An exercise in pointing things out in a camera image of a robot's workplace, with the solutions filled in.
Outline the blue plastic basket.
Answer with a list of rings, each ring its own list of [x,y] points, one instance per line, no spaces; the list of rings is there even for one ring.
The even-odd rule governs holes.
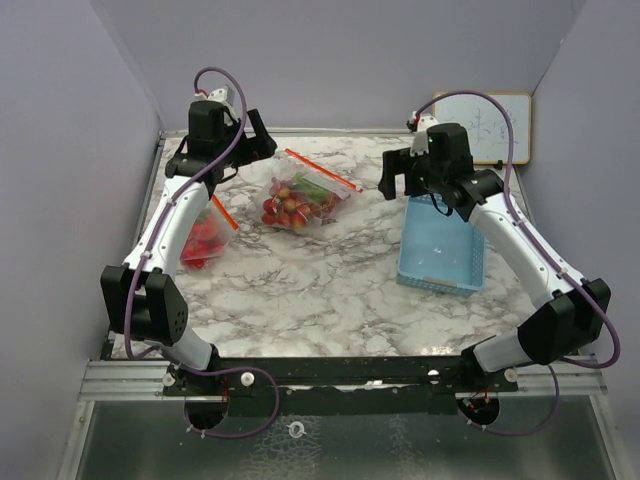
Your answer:
[[[482,290],[486,240],[457,213],[446,214],[441,197],[411,197],[406,205],[396,282],[469,297]]]

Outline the clear bag orange zipper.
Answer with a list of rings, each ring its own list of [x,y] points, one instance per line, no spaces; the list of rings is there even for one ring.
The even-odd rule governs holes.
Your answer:
[[[182,253],[180,263],[184,268],[201,270],[222,256],[239,229],[216,195],[196,218]]]

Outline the purple grape bunch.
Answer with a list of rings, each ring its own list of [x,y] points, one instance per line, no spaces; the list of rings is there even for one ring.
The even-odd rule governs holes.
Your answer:
[[[310,204],[311,215],[321,221],[328,221],[333,217],[335,210],[341,203],[341,197],[336,193],[329,193],[322,199]]]

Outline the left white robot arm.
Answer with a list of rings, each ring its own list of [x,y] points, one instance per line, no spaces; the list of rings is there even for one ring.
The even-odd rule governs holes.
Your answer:
[[[223,100],[191,103],[188,133],[165,167],[161,199],[147,228],[119,266],[104,268],[100,285],[110,328],[183,366],[186,382],[206,395],[220,385],[217,350],[188,324],[188,306],[175,284],[191,228],[225,170],[274,155],[277,144],[258,110],[237,116]]]

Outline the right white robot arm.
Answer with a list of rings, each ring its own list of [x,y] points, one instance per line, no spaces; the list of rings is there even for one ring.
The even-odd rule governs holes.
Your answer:
[[[402,148],[383,153],[379,191],[385,199],[395,199],[396,178],[403,176],[405,195],[438,196],[448,214],[458,214],[498,250],[535,308],[517,328],[464,351],[461,383],[481,391],[498,370],[549,365],[597,340],[611,298],[608,285],[587,279],[561,258],[517,208],[503,177],[475,169],[464,127],[436,124],[417,139],[418,152]]]

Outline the green grape bunch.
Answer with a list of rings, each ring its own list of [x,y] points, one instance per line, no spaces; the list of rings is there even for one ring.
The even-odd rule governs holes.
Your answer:
[[[302,173],[296,173],[290,179],[290,190],[292,193],[310,202],[318,201],[327,194],[332,193],[330,189],[314,181],[311,174],[307,175]]]

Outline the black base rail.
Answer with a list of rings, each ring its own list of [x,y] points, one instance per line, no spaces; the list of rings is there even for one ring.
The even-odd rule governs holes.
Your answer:
[[[217,358],[213,367],[213,376],[168,368],[164,395],[220,402],[236,417],[454,415],[459,395],[517,389],[514,372],[485,373],[458,355]]]

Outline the small framed whiteboard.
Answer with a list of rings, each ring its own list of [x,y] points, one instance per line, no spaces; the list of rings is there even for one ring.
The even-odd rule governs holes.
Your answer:
[[[506,111],[514,133],[513,164],[531,158],[532,99],[527,93],[488,93]],[[508,128],[503,115],[490,101],[476,95],[455,95],[431,107],[441,123],[458,123],[466,130],[476,165],[497,166],[507,161]]]

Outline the red apple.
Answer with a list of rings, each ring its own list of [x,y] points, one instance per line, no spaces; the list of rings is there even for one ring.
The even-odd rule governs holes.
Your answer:
[[[203,269],[223,252],[225,244],[215,219],[196,222],[184,245],[180,261],[186,268]]]

